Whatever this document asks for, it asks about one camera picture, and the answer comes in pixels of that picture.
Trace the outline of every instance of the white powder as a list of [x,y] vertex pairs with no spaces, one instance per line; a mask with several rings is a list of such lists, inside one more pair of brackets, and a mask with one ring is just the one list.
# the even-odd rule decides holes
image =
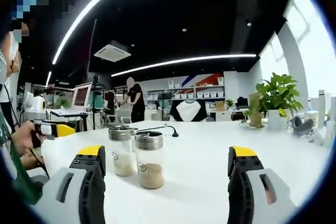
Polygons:
[[162,167],[158,164],[138,163],[140,185],[147,189],[160,188],[164,184]]
[[113,153],[114,172],[120,177],[129,177],[134,174],[132,157],[127,154]]

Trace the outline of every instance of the white table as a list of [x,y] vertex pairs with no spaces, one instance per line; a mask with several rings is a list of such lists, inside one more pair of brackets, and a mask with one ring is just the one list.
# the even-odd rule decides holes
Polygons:
[[[140,129],[163,125],[144,121]],[[172,224],[227,223],[229,214],[228,149],[238,145],[254,150],[264,168],[272,168],[291,188],[292,201],[300,206],[318,181],[329,150],[288,133],[244,129],[238,122],[169,122],[164,128],[165,185],[156,190],[140,187],[137,176],[120,178],[113,173],[107,129],[80,132],[46,141],[42,152],[50,175],[68,167],[85,146],[106,146],[107,174],[104,212],[106,223]]]

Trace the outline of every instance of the glass jar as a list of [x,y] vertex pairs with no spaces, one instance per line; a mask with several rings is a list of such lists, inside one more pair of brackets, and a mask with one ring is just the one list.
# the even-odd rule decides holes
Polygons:
[[127,127],[109,128],[109,139],[113,155],[114,172],[121,177],[132,176],[135,172],[131,149],[131,134]]
[[134,138],[135,138],[135,134],[137,134],[138,131],[139,131],[138,128],[130,128],[132,152],[135,152]]
[[162,187],[164,184],[162,133],[137,132],[134,142],[140,185],[146,189]]

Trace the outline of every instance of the ceiling light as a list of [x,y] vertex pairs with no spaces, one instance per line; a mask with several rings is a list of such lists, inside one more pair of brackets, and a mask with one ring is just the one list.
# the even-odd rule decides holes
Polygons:
[[47,82],[46,82],[46,87],[47,87],[48,84],[49,84],[50,76],[51,76],[51,71],[50,71],[49,74],[48,74],[48,78],[47,78]]
[[131,72],[135,72],[135,71],[139,71],[143,69],[155,68],[155,67],[160,67],[164,65],[171,65],[171,64],[183,63],[183,62],[189,62],[189,61],[212,60],[212,59],[223,59],[223,58],[251,58],[251,57],[256,57],[256,55],[214,55],[214,56],[202,56],[202,57],[194,57],[194,58],[187,58],[187,59],[180,59],[180,60],[172,60],[172,61],[166,61],[166,62],[152,64],[152,65],[147,65],[144,67],[134,68],[134,69],[126,70],[126,71],[119,72],[119,73],[114,73],[111,75],[111,77],[120,76],[125,73],[131,73]]
[[62,52],[65,44],[67,43],[67,41],[69,40],[71,34],[74,32],[74,30],[76,29],[76,27],[78,26],[78,24],[82,21],[82,19],[89,13],[89,11],[101,0],[91,0],[90,3],[81,11],[81,13],[78,15],[78,17],[75,19],[75,21],[72,23],[72,25],[70,26],[69,30],[67,31],[67,33],[65,34],[61,44],[59,45],[56,54],[54,56],[53,59],[53,65],[56,64],[56,61],[60,55],[60,53]]

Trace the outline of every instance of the white pot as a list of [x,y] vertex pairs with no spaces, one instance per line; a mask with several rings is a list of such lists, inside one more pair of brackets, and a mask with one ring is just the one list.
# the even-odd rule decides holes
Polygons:
[[285,117],[280,116],[279,110],[269,110],[268,111],[267,126],[270,130],[286,131],[288,129],[288,122],[289,122],[289,116],[285,116]]

